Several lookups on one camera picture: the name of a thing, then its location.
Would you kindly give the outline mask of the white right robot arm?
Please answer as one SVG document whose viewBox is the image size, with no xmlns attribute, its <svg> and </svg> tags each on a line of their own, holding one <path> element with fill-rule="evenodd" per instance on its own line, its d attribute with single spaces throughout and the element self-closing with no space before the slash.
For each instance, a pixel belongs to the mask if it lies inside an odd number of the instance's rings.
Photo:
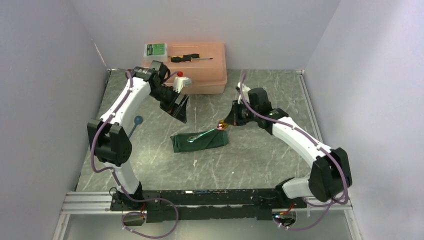
<svg viewBox="0 0 424 240">
<path fill-rule="evenodd" d="M 352 175 L 347 152 L 332 148 L 303 130 L 280 108 L 273 108 L 262 87 L 236 86 L 239 96 L 233 100 L 224 122 L 231 126 L 244 126 L 255 122 L 268 134 L 285 142 L 310 167 L 306 177 L 291 178 L 277 186 L 276 203 L 289 207 L 296 198 L 314 197 L 320 202 L 333 201 L 346 204 Z"/>
</svg>

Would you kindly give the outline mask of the blue plastic spoon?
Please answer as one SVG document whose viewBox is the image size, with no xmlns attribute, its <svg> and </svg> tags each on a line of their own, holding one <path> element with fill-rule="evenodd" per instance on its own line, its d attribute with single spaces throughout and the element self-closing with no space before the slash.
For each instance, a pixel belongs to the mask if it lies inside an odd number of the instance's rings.
<svg viewBox="0 0 424 240">
<path fill-rule="evenodd" d="M 131 129 L 131 131 L 128 134 L 128 137 L 131 138 L 131 136 L 133 135 L 134 131 L 136 130 L 136 128 L 141 125 L 143 123 L 144 119 L 141 115 L 137 115 L 135 116 L 134 120 L 133 120 L 133 127 Z"/>
</svg>

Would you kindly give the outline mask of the green cloth napkin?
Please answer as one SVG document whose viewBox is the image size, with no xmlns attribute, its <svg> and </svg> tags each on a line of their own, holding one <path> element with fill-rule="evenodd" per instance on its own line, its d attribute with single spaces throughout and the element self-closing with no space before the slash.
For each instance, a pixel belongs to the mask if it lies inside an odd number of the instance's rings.
<svg viewBox="0 0 424 240">
<path fill-rule="evenodd" d="M 219 130 L 212 131 L 200 137 L 199 139 L 195 140 L 192 143 L 187 142 L 187 139 L 190 136 L 194 136 L 196 134 L 200 134 L 203 132 L 206 132 L 206 131 L 192 132 L 192 133 L 179 133 L 176 135 L 172 135 L 170 139 L 173 146 L 173 152 L 174 153 L 189 153 L 189 152 L 202 151 L 206 149 L 220 148 L 227 145 L 230 142 L 227 132 L 219 131 Z"/>
</svg>

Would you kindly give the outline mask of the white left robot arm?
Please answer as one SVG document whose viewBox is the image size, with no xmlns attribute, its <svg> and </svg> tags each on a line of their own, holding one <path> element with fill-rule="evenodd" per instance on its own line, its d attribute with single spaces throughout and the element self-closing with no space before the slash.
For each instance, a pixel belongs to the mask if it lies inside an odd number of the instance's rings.
<svg viewBox="0 0 424 240">
<path fill-rule="evenodd" d="M 135 176 L 129 158 L 132 143 L 132 117 L 139 105 L 148 97 L 158 101 L 159 107 L 174 119 L 187 122 L 187 94 L 177 102 L 191 78 L 181 71 L 172 73 L 160 61 L 150 67 L 136 66 L 124 72 L 126 84 L 111 107 L 98 119 L 90 119 L 87 133 L 90 148 L 90 166 L 95 173 L 110 171 L 117 190 L 124 194 L 124 204 L 131 210 L 144 203 L 143 187 Z"/>
</svg>

